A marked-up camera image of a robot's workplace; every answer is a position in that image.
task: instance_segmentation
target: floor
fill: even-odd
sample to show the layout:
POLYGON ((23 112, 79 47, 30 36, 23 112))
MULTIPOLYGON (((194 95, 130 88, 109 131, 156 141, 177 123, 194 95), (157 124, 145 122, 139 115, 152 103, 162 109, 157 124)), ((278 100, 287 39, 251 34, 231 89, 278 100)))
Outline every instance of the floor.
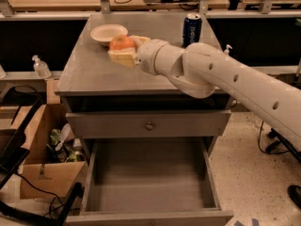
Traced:
MULTIPOLYGON (((233 210, 227 226, 299 226, 301 211, 287 195, 289 185, 301 185, 301 165, 290 154, 270 155, 258 147, 261 119, 240 106, 210 156, 221 208, 233 210)), ((261 147, 273 140, 263 125, 261 147)), ((17 208, 45 214, 49 201, 20 200, 20 179, 13 176, 0 191, 0 200, 17 208)), ((25 225, 0 217, 0 225, 25 225)))

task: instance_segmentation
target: black chair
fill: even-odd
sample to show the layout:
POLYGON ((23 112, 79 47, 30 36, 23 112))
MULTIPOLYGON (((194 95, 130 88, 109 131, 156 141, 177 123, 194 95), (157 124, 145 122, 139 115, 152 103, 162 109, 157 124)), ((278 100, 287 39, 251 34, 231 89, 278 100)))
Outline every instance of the black chair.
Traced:
MULTIPOLYGON (((22 148, 26 139, 24 130, 42 103, 40 94, 29 86, 7 84, 0 93, 0 105, 17 105, 19 108, 31 105, 29 112, 17 129, 0 130, 0 189, 6 184, 12 174, 18 175, 17 170, 19 166, 29 154, 29 150, 22 148)), ((46 216, 25 212, 12 208, 1 201, 0 214, 19 219, 30 225, 59 226, 65 222, 77 196, 82 196, 82 186, 80 183, 74 185, 68 199, 62 205, 57 218, 47 218, 46 216)))

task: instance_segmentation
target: drawer handle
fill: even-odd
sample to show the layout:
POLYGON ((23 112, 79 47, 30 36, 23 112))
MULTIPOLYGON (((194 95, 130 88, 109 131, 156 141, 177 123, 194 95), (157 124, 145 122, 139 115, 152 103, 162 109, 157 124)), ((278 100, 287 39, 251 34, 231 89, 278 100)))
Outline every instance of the drawer handle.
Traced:
POLYGON ((153 128, 154 128, 154 124, 152 124, 151 122, 148 122, 145 126, 145 128, 148 130, 148 131, 151 131, 153 128))

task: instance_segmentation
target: can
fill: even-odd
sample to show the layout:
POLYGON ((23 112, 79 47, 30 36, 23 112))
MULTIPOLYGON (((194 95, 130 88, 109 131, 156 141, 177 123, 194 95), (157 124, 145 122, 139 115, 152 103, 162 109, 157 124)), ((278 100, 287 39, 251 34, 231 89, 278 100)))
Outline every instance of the can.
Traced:
POLYGON ((189 13, 182 29, 182 46, 186 48, 189 44, 198 42, 201 30, 201 18, 198 13, 189 13))

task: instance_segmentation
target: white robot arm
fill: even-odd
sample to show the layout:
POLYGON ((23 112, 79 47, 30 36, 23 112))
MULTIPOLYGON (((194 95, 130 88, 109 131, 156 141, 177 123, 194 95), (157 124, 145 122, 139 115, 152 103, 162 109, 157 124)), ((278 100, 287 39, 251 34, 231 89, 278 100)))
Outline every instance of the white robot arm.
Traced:
POLYGON ((301 152, 301 90, 205 43, 183 49, 163 40, 150 40, 139 47, 137 57, 144 72, 165 76, 190 96, 205 98, 219 87, 301 152))

